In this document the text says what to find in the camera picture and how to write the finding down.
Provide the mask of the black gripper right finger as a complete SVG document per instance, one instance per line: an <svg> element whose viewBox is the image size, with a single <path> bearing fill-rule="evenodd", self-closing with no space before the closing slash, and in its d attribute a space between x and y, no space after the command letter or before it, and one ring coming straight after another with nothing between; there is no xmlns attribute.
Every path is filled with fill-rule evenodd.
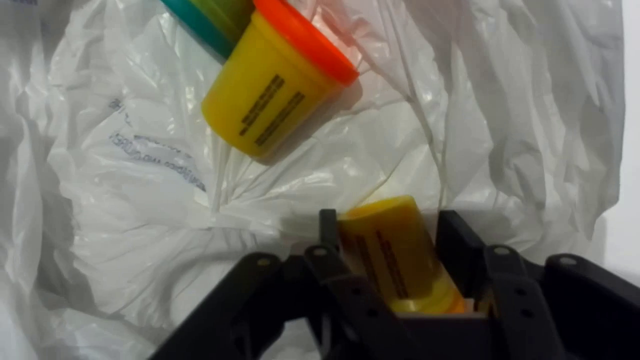
<svg viewBox="0 0 640 360"><path fill-rule="evenodd" d="M487 279L484 241L454 210L438 213L438 257L466 297L481 294Z"/></svg>

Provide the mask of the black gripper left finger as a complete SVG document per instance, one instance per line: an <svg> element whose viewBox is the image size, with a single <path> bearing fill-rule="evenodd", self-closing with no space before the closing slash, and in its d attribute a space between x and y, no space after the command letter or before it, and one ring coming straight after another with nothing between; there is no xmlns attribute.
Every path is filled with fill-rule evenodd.
<svg viewBox="0 0 640 360"><path fill-rule="evenodd" d="M325 208L320 212L320 241L334 251L341 249L341 225L336 210Z"/></svg>

